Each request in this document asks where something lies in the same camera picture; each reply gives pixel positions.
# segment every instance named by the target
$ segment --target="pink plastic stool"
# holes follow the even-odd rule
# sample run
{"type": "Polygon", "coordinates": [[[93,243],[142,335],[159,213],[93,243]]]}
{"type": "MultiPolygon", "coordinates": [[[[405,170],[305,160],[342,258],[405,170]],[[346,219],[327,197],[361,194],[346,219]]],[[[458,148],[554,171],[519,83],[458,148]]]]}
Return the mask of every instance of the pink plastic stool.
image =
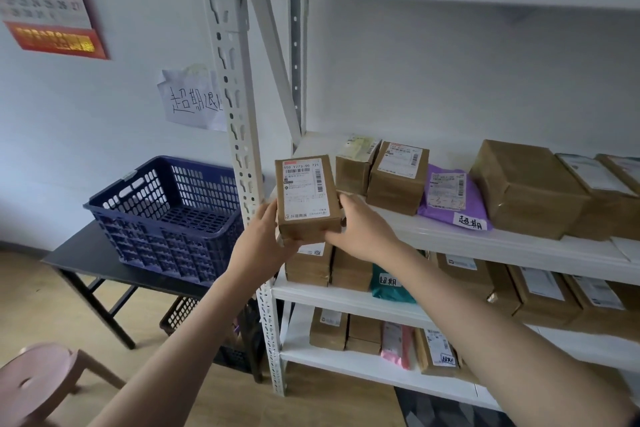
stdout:
{"type": "Polygon", "coordinates": [[[54,342],[21,350],[0,368],[0,427],[46,425],[62,400],[79,390],[76,383],[85,369],[118,390],[125,385],[83,350],[74,352],[54,342]]]}

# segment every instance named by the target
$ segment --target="person's left arm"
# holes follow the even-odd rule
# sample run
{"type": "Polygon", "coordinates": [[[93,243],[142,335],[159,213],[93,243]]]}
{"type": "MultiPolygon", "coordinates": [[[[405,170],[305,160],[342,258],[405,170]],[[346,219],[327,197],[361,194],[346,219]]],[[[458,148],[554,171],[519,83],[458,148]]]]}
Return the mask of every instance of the person's left arm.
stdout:
{"type": "Polygon", "coordinates": [[[184,425],[233,318],[300,247],[276,242],[276,206],[260,206],[238,238],[227,271],[90,427],[184,425]]]}

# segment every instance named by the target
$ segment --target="blue plastic basket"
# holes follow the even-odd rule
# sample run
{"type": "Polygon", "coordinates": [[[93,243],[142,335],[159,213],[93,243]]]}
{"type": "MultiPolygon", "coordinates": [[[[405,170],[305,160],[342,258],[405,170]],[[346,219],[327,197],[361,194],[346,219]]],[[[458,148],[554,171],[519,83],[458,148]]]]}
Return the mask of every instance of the blue plastic basket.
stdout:
{"type": "Polygon", "coordinates": [[[84,208],[121,262],[208,286],[227,269],[244,230],[233,169],[164,155],[84,208]]]}

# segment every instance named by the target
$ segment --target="purple plastic mailer bag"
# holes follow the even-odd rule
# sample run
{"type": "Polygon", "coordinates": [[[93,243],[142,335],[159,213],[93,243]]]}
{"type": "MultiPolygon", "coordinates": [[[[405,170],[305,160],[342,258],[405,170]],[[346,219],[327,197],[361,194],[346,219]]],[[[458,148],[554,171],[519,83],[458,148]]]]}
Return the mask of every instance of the purple plastic mailer bag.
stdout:
{"type": "Polygon", "coordinates": [[[493,228],[486,217],[480,190],[461,169],[428,165],[418,214],[469,230],[486,232],[493,228]]]}

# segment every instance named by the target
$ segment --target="person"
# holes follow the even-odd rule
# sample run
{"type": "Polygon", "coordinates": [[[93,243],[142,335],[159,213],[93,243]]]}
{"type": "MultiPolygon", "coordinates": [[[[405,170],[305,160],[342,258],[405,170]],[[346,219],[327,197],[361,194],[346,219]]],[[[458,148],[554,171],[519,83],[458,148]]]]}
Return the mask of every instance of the person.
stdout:
{"type": "MultiPolygon", "coordinates": [[[[376,262],[412,294],[519,427],[628,427],[631,400],[527,326],[462,289],[356,196],[340,195],[346,231],[327,242],[376,262]]],[[[276,201],[261,205],[228,269],[180,328],[117,393],[91,427],[182,426],[228,325],[300,243],[275,238],[276,201]]]]}

